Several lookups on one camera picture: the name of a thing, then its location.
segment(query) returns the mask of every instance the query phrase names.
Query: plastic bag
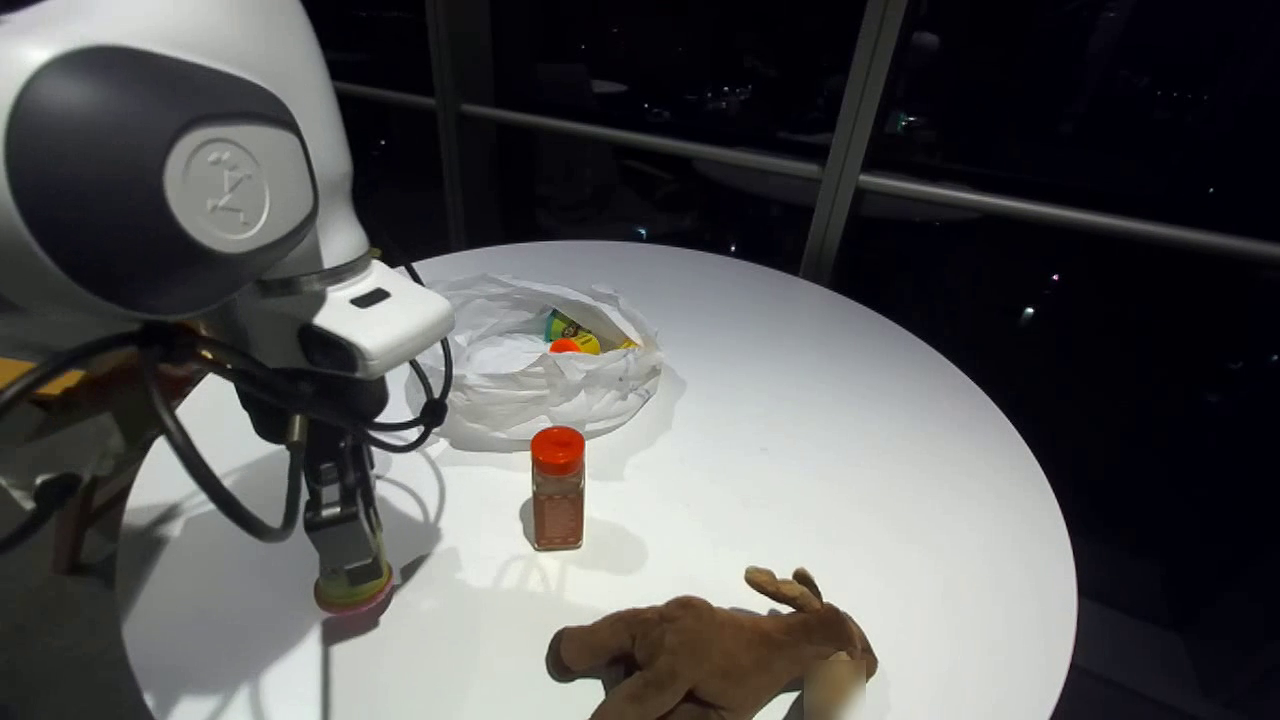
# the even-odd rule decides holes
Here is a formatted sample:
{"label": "plastic bag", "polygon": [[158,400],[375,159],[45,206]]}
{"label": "plastic bag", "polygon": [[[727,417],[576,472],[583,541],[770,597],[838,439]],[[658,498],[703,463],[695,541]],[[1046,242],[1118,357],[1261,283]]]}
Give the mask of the plastic bag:
{"label": "plastic bag", "polygon": [[[655,335],[612,293],[576,293],[470,276],[433,283],[451,299],[451,449],[527,449],[546,425],[604,435],[629,425],[658,388]],[[597,330],[604,349],[553,353],[546,317]]]}

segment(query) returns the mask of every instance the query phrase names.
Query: small bottle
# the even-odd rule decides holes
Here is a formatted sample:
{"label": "small bottle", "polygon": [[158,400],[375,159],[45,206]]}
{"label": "small bottle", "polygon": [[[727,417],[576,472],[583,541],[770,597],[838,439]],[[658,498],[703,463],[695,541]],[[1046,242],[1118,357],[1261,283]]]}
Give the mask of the small bottle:
{"label": "small bottle", "polygon": [[532,435],[532,545],[541,550],[583,545],[583,449],[576,426]]}

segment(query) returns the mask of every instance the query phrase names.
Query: table top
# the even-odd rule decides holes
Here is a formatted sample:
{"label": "table top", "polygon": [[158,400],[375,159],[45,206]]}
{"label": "table top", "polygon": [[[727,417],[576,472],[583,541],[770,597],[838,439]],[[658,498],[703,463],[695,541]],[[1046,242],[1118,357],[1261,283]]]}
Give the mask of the table top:
{"label": "table top", "polygon": [[[338,638],[311,607],[303,532],[251,545],[157,444],[121,550],[157,714],[589,714],[597,685],[543,677],[556,627],[687,593],[763,613],[747,563],[809,567],[873,637],[881,677],[847,714],[1052,713],[1077,638],[1066,528],[1021,430],[940,353],[727,257],[576,239],[418,265],[426,283],[484,271],[612,287],[658,335],[658,390],[589,444],[583,548],[527,548],[527,453],[378,457],[388,550],[418,563],[375,631]],[[397,372],[388,417],[409,397]],[[282,453],[222,378],[178,417],[251,508],[280,508]]]}

